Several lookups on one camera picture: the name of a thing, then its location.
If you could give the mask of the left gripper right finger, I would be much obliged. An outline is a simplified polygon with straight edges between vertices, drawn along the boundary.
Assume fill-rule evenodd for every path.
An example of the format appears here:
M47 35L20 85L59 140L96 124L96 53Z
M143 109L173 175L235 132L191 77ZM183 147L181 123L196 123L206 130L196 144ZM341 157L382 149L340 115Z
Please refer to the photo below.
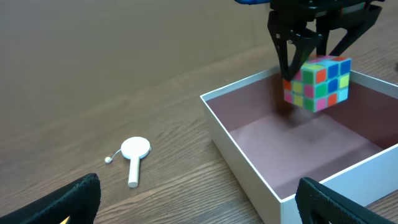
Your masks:
M295 201L303 224L394 224L309 177L300 179Z

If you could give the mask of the multicolour puzzle cube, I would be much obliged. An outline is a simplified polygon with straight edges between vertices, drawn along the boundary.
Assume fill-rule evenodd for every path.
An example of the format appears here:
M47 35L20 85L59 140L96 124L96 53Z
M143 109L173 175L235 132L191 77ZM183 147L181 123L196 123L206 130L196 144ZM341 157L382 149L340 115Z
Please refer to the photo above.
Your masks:
M306 61L291 81L283 81L284 100L313 113L348 99L352 60L326 55Z

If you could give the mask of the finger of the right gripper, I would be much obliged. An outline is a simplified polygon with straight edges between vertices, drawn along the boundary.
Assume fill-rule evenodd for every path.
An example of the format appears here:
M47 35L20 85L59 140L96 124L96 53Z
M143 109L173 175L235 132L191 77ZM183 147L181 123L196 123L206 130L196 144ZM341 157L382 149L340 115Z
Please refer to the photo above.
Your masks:
M267 28L279 59L280 72L285 81L291 81L313 50L322 41L322 35L307 28L307 21L269 13Z
M322 35L322 41L317 46L317 55L327 55L326 48L331 30L345 29L346 35L329 53L332 56L340 56L376 23L381 11L381 6L367 4L365 8L355 12L334 13L317 18L317 33Z

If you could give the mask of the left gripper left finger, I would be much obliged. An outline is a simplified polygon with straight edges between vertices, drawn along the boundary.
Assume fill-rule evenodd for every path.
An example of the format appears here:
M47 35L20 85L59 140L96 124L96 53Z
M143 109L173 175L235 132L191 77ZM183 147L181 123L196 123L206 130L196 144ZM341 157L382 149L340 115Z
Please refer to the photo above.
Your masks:
M93 223L100 202L99 177L89 173L1 217L1 223Z

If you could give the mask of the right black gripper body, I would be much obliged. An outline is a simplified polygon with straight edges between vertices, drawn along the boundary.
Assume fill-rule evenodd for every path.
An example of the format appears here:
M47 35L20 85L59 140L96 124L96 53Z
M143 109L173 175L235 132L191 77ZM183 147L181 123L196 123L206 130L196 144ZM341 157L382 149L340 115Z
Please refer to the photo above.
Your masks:
M368 6L373 1L384 0L324 0L324 1L300 1L300 0L271 0L270 8L289 16L302 16L314 18L320 12L339 11L346 7L361 5Z

